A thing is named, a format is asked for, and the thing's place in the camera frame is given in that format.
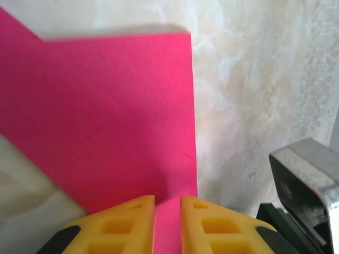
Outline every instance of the pink paper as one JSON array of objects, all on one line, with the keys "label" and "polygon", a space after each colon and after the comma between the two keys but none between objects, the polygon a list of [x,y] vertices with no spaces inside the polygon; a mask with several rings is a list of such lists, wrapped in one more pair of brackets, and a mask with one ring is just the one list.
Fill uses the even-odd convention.
[{"label": "pink paper", "polygon": [[0,10],[0,132],[93,213],[155,194],[155,254],[196,195],[190,35],[42,42]]}]

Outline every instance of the pink cardstock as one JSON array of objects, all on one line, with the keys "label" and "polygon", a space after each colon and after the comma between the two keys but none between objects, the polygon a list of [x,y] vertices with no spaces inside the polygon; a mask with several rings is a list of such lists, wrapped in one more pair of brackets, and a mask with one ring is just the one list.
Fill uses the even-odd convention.
[{"label": "pink cardstock", "polygon": [[89,213],[155,194],[154,253],[181,253],[197,194],[189,33],[42,41],[0,8],[0,133]]}]

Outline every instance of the black rubber edge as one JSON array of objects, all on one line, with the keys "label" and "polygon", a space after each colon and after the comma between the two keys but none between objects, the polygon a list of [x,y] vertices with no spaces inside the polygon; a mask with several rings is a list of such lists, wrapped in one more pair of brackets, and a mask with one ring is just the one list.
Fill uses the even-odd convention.
[{"label": "black rubber edge", "polygon": [[62,254],[80,230],[81,228],[79,226],[70,226],[69,228],[58,231],[42,246],[37,254]]},{"label": "black rubber edge", "polygon": [[256,230],[275,254],[300,254],[278,232],[265,228],[264,226],[258,226]]}]

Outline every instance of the marble background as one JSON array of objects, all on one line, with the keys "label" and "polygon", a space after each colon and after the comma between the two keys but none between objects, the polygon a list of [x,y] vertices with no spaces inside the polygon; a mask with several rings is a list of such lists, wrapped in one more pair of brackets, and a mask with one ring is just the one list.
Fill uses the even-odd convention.
[{"label": "marble background", "polygon": [[[336,0],[0,0],[0,6],[45,38],[135,25],[191,31],[202,198],[255,215],[260,202],[279,204],[270,151],[306,137],[329,144],[339,106]],[[82,215],[0,138],[1,253],[34,253]]]}]

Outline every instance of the black plastic part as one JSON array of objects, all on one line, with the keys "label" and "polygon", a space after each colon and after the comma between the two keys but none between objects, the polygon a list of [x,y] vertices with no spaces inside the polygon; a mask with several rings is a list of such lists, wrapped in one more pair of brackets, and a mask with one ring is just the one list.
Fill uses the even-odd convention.
[{"label": "black plastic part", "polygon": [[323,202],[276,158],[270,155],[269,159],[275,188],[283,206],[322,252],[333,253],[328,216]]},{"label": "black plastic part", "polygon": [[58,231],[42,246],[37,254],[62,254],[80,230],[81,228],[79,226],[70,226],[69,228]]},{"label": "black plastic part", "polygon": [[300,253],[318,253],[294,220],[271,203],[260,204],[256,218],[271,224]]},{"label": "black plastic part", "polygon": [[300,254],[278,232],[265,228],[264,226],[258,226],[256,230],[275,254]]}]

